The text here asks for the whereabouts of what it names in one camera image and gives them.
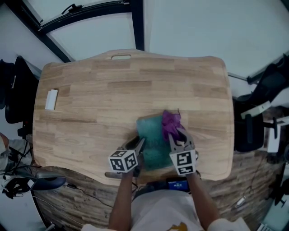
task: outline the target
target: wooden table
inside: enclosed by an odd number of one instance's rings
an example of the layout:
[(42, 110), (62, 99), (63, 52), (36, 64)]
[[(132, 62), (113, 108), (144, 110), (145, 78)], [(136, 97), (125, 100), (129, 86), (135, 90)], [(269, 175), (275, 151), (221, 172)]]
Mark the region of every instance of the wooden table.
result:
[[(123, 55), (130, 58), (120, 59)], [(55, 110), (47, 111), (51, 89), (59, 92)], [(137, 134), (138, 118), (177, 109), (199, 152), (197, 169), (202, 178), (226, 178), (232, 167), (234, 126), (228, 75), (221, 59), (118, 50), (72, 63), (47, 64), (34, 108), (36, 162), (119, 185), (119, 179), (105, 176), (110, 172), (107, 157)], [(173, 166), (142, 170), (138, 182), (175, 175)]]

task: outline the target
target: person's arm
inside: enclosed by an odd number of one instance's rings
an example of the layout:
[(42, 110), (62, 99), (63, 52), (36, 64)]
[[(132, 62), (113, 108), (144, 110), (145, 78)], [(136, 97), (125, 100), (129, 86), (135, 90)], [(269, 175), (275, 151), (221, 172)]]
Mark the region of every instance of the person's arm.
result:
[(8, 145), (9, 145), (9, 140), (8, 140), (8, 138), (7, 138), (4, 134), (2, 134), (1, 132), (0, 132), (0, 136), (1, 136), (2, 139), (3, 139), (5, 148), (8, 147)]
[(131, 229), (131, 193), (133, 171), (122, 174), (117, 198), (109, 218), (108, 228), (116, 231)]
[(208, 230), (209, 225), (220, 219), (220, 213), (211, 196), (205, 190), (203, 182), (196, 173), (186, 176), (191, 195), (194, 200), (196, 212), (204, 230)]

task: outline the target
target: white eraser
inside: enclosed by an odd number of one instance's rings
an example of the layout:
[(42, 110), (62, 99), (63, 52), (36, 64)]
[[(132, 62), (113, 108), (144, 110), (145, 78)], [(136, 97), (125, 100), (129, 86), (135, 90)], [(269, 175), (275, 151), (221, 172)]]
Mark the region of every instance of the white eraser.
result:
[(47, 94), (45, 109), (46, 110), (54, 110), (56, 98), (57, 98), (58, 91), (57, 90), (50, 90)]

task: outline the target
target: chair armrest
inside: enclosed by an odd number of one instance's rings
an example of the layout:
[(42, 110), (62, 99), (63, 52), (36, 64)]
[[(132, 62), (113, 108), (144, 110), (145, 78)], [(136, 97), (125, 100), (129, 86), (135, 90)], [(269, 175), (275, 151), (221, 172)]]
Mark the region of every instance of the chair armrest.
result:
[(243, 113), (241, 113), (241, 118), (244, 120), (246, 118), (246, 115), (251, 115), (252, 117), (255, 117), (259, 114), (261, 114), (262, 112), (266, 111), (269, 107), (271, 107), (271, 102), (267, 101), (265, 103), (262, 103), (250, 110), (247, 110)]
[(253, 124), (252, 124), (252, 116), (247, 114), (245, 116), (246, 127), (247, 127), (247, 142), (253, 143)]
[(264, 127), (266, 128), (273, 128), (274, 129), (274, 138), (277, 139), (278, 137), (278, 128), (277, 128), (277, 120), (273, 117), (273, 123), (263, 123)]

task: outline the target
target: purple glove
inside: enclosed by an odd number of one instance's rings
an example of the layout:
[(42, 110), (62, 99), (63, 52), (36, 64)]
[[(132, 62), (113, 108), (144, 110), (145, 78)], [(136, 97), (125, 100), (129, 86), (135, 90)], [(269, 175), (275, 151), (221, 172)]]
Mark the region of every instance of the purple glove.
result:
[(162, 119), (162, 134), (163, 139), (165, 141), (169, 141), (168, 134), (172, 134), (174, 140), (180, 140), (180, 135), (177, 131), (177, 128), (183, 128), (181, 125), (181, 115), (172, 114), (168, 111), (163, 111), (163, 119)]

